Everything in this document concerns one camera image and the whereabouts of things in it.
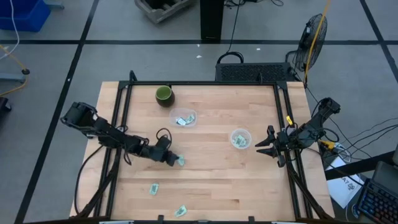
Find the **yellow cable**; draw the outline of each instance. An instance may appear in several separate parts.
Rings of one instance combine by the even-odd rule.
[[[25,65],[24,65],[23,63],[21,63],[21,62],[18,60],[18,58],[16,58],[15,56],[13,56],[13,54],[10,54],[10,53],[8,52],[8,50],[5,49],[2,45],[0,45],[0,48],[1,48],[6,54],[8,54],[8,56],[9,56],[10,58],[14,59],[14,60],[18,63],[18,65],[21,66],[21,68],[22,68],[23,70],[26,70]],[[6,92],[4,92],[4,93],[0,93],[0,97],[4,96],[4,95],[6,95],[6,94],[12,93],[13,91],[17,91],[17,90],[19,90],[19,89],[21,89],[21,88],[24,88],[24,87],[26,86],[26,84],[27,84],[27,79],[28,79],[28,77],[29,77],[29,76],[26,75],[25,81],[24,81],[23,84],[20,85],[19,87],[13,88],[12,90],[6,91]]]
[[[310,52],[308,53],[307,64],[306,64],[306,66],[305,66],[304,81],[303,81],[304,84],[306,84],[306,82],[307,82],[308,68],[309,68],[309,66],[310,66],[312,49],[313,49],[313,46],[315,45],[315,42],[317,41],[318,33],[319,33],[319,30],[321,29],[321,26],[322,26],[323,20],[324,20],[324,18],[325,18],[326,12],[327,12],[328,9],[329,9],[329,5],[330,5],[330,0],[328,0],[327,4],[326,4],[326,6],[325,6],[325,9],[323,10],[323,14],[322,14],[321,21],[319,22],[317,31],[316,31],[316,33],[315,33],[315,37],[313,38],[312,43],[311,43]]]

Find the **plastic container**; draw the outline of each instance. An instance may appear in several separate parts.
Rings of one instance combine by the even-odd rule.
[[[14,21],[18,31],[38,32],[48,16],[49,7],[43,0],[12,0]],[[9,0],[0,0],[0,29],[14,30]]]
[[[177,120],[179,118],[187,119],[190,115],[193,115],[195,117],[195,119],[190,124],[186,124],[186,125],[177,124]],[[198,120],[198,114],[196,111],[191,110],[191,109],[174,108],[170,111],[169,120],[170,120],[170,124],[172,124],[174,126],[183,127],[183,128],[191,128],[191,127],[194,127],[194,125],[196,125],[197,120]]]
[[[236,137],[236,136],[239,136],[239,135],[241,135],[242,137],[244,137],[244,138],[246,139],[246,144],[245,144],[244,146],[242,146],[242,147],[236,147],[236,146],[233,144],[233,141],[235,140],[235,137]],[[230,140],[231,140],[231,144],[232,144],[235,148],[237,148],[237,149],[245,149],[245,148],[247,148],[247,147],[250,146],[250,143],[251,143],[251,134],[249,133],[249,131],[246,131],[245,129],[239,128],[239,129],[237,129],[237,130],[235,130],[235,131],[232,132]]]

